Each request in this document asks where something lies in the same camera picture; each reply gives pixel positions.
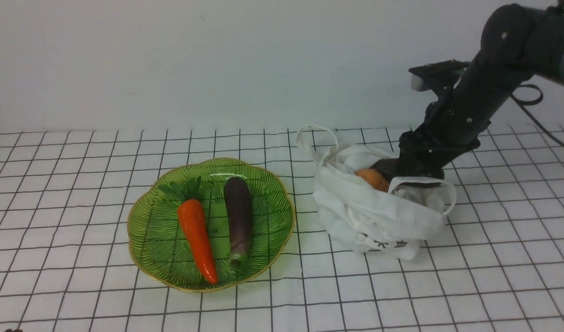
tote bag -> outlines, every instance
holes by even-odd
[[[324,130],[332,135],[335,144],[321,155],[303,138],[306,130]],[[316,163],[313,198],[318,221],[334,240],[354,252],[376,249],[411,260],[419,252],[422,241],[444,229],[446,217],[456,204],[456,190],[448,181],[394,177],[385,193],[354,174],[380,159],[397,158],[392,151],[344,144],[332,130],[315,124],[299,130],[296,145]],[[406,183],[438,183],[446,190],[423,189]]]

table surface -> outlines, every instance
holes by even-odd
[[[403,131],[339,134],[391,150]],[[412,261],[330,240],[314,163],[294,139],[286,129],[0,133],[0,332],[564,331],[564,149],[536,128],[490,128],[447,166],[457,206]],[[251,282],[167,288],[133,264],[128,212],[163,173],[213,157],[278,175],[295,233]]]

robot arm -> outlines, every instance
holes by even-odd
[[[502,6],[488,19],[481,49],[470,63],[446,61],[409,71],[438,101],[427,107],[423,124],[401,135],[399,158],[373,168],[388,180],[444,178],[442,168],[480,146],[478,134],[523,82],[537,75],[564,86],[564,9]]]

green plate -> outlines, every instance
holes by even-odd
[[[254,210],[250,253],[238,273],[229,269],[229,219],[223,199],[225,181],[233,176],[247,182]],[[199,195],[217,265],[217,285],[202,278],[192,259],[177,220],[181,202],[158,189],[171,181],[185,185],[192,177],[202,178]],[[296,219],[288,193],[273,173],[240,160],[217,158],[160,177],[132,207],[127,223],[130,256],[141,271],[182,291],[207,292],[240,284],[268,269],[290,239]]]

orange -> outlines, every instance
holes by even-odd
[[[385,178],[376,170],[371,168],[364,168],[355,172],[356,176],[366,180],[372,187],[385,193],[389,191],[389,183]]]

